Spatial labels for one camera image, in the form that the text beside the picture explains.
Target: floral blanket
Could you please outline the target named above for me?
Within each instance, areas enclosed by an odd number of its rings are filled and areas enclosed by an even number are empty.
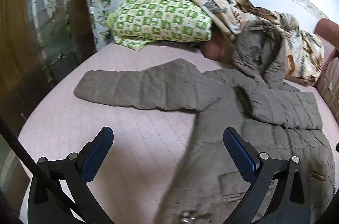
[[[314,83],[321,74],[324,58],[322,41],[314,34],[300,30],[296,18],[255,7],[249,0],[191,0],[207,13],[221,30],[225,41],[235,48],[235,41],[251,20],[266,20],[275,25],[286,39],[286,76]]]

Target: folded blanket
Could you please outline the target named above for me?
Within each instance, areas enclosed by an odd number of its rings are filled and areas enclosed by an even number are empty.
[[[286,75],[314,83],[321,74],[324,58],[322,41],[300,30],[299,23],[288,13],[255,7],[249,0],[191,0],[207,13],[221,30],[224,41],[235,49],[237,36],[251,20],[265,20],[276,26],[286,39]]]
[[[107,18],[115,42],[136,51],[161,40],[209,41],[211,23],[189,0],[126,0]]]

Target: black cable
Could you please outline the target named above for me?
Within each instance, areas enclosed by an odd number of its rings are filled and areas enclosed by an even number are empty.
[[[65,203],[69,208],[71,208],[77,215],[81,216],[79,208],[76,203],[72,201],[59,187],[44,173],[34,162],[32,157],[27,153],[18,139],[11,132],[10,128],[7,126],[5,121],[0,116],[0,134],[15,152],[18,158],[23,162],[23,164],[29,169],[29,171],[36,177],[38,180],[43,182],[45,186],[61,201]]]

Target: jacket sleeve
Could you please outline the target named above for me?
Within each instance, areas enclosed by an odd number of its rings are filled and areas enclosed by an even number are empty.
[[[222,89],[222,82],[177,59],[144,71],[89,71],[74,94],[111,106],[202,111],[221,96]]]

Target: green checkered pillow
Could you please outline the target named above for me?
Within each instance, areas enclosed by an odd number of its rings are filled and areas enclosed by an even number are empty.
[[[126,0],[107,20],[120,40],[131,40],[132,36],[133,43],[139,39],[145,45],[145,40],[208,41],[211,23],[211,18],[189,0]]]

